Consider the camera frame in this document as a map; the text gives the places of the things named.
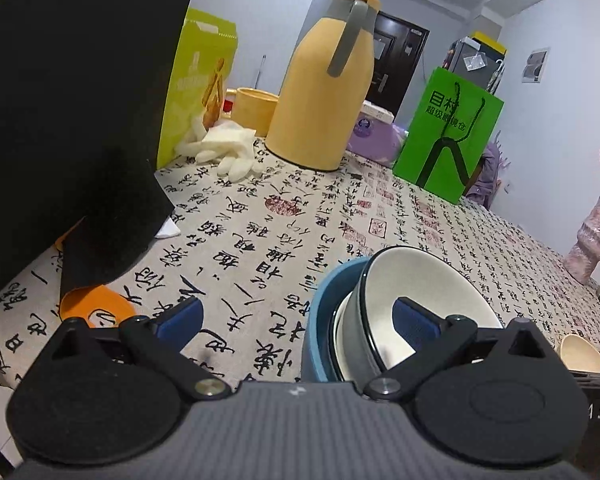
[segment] pink vase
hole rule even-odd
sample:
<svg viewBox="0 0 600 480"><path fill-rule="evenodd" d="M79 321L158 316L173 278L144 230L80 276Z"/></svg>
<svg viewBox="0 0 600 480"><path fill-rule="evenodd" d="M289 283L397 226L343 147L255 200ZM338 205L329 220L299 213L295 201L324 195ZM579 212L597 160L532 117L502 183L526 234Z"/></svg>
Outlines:
<svg viewBox="0 0 600 480"><path fill-rule="evenodd" d="M600 197L578 229L578 241L562 264L578 282L586 285L600 262Z"/></svg>

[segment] green paper bag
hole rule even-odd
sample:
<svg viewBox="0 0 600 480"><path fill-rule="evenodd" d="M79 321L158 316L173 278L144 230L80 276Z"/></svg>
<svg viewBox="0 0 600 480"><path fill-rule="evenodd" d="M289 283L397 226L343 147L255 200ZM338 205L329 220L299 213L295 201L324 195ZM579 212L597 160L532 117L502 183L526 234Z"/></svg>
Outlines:
<svg viewBox="0 0 600 480"><path fill-rule="evenodd" d="M235 23L201 10L187 9L162 116L158 169L176 157L173 149L184 138L193 118L205 112L213 118L211 112L215 110L211 108L216 104L222 111L224 82L231 72L237 48Z"/></svg>
<svg viewBox="0 0 600 480"><path fill-rule="evenodd" d="M456 204L504 103L443 68L431 75L394 175Z"/></svg>

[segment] table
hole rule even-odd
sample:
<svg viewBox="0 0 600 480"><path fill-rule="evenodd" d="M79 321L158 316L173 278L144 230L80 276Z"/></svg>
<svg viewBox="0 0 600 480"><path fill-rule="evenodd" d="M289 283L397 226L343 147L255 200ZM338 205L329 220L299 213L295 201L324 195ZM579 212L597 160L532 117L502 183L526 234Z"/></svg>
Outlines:
<svg viewBox="0 0 600 480"><path fill-rule="evenodd" d="M231 184L180 158L157 178L179 237L156 240L109 286L139 314L199 297L202 332L183 354L225 381L299 379L314 290L338 264L395 244L430 251L462 272L503 323L531 318L556 346L568 333L600 350L600 306L561 256L477 204L452 205L364 158L333 173L266 151L260 177ZM60 324L62 253L50 248L0 293L0 384L14 387Z"/></svg>

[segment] dark brown door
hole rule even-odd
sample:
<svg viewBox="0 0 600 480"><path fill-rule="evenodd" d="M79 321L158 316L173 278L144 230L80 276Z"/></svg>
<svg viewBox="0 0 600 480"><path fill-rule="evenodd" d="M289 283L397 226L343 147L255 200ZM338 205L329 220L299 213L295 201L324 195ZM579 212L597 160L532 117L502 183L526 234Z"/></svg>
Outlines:
<svg viewBox="0 0 600 480"><path fill-rule="evenodd" d="M378 14L374 30L374 77L366 94L373 104L392 114L404 98L418 65L429 31L384 12Z"/></svg>

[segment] bolt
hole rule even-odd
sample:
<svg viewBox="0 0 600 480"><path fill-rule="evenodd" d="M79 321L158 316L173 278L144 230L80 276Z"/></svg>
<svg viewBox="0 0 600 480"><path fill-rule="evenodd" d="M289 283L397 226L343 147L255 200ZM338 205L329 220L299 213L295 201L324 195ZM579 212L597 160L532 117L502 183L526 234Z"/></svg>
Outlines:
<svg viewBox="0 0 600 480"><path fill-rule="evenodd" d="M391 377L378 377L369 383L369 387L377 394L389 395L400 391L400 383Z"/></svg>
<svg viewBox="0 0 600 480"><path fill-rule="evenodd" d="M225 385L220 379L202 379L196 383L196 391L204 396L211 397L224 392Z"/></svg>

